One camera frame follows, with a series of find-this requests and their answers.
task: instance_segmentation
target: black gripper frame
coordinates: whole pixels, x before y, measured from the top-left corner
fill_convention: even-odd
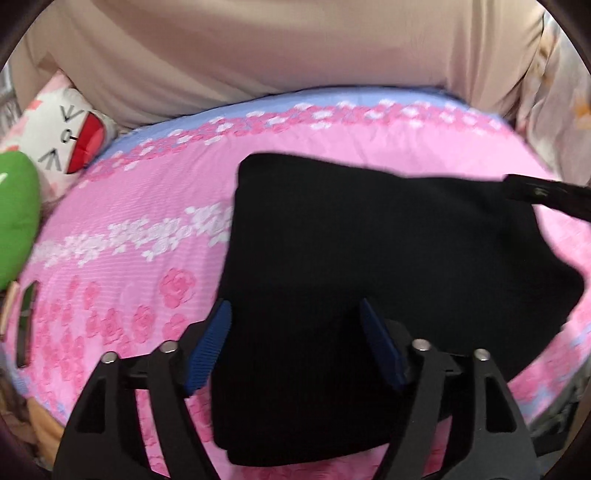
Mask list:
[[[135,390],[150,394],[171,479],[219,480],[185,399],[189,369],[194,368],[191,355],[223,305],[229,304],[218,300],[204,322],[190,325],[173,351],[159,347],[149,355],[97,364],[66,426],[55,480],[166,479],[150,469]],[[360,312],[374,321],[366,334],[378,364],[388,355],[397,358],[397,367],[389,373],[387,365],[380,368],[403,399],[374,480],[423,478],[442,413],[452,417],[449,442],[442,469],[428,479],[541,478],[529,432],[492,358],[450,355],[434,346],[425,349],[425,342],[417,349],[402,324],[377,316],[367,300]]]

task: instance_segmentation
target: blue gripper pad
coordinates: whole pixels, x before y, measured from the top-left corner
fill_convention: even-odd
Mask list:
[[[359,314],[365,337],[382,377],[394,390],[402,390],[407,384],[404,374],[406,362],[390,338],[384,321],[365,299],[359,305]]]
[[[188,395],[193,395],[207,383],[231,326],[232,306],[226,300],[217,308],[199,343],[191,352],[184,386]]]

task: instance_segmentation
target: red mouth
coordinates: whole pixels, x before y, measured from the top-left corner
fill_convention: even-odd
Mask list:
[[[97,156],[104,141],[105,126],[103,122],[95,114],[88,112],[66,173],[76,173],[86,167],[88,162]]]

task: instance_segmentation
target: bed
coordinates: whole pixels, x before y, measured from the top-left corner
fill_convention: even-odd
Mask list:
[[[405,176],[552,178],[500,118],[438,90],[384,87],[305,90],[139,128],[118,139],[60,203],[35,244],[22,282],[39,280],[31,364],[16,370],[15,318],[6,343],[19,391],[65,424],[101,354],[152,351],[203,320],[216,295],[232,220],[239,163],[281,151]],[[589,281],[589,227],[536,207],[557,255]],[[510,387],[527,422],[564,391],[591,352],[585,292],[544,353]],[[152,469],[166,467],[146,392],[137,393]],[[187,400],[222,480],[371,478],[384,447],[325,462],[257,469],[231,465],[213,443],[207,388]],[[442,424],[428,469],[441,462]]]

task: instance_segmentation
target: pillow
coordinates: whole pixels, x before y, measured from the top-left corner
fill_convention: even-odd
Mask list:
[[[0,154],[0,290],[21,272],[41,210],[37,171],[21,152]]]
[[[0,142],[0,152],[18,150],[31,159],[39,172],[41,201],[52,205],[115,135],[113,120],[94,111],[58,71]]]
[[[62,0],[11,71],[21,105],[59,67],[130,128],[333,85],[444,87],[505,115],[543,14],[535,0]]]

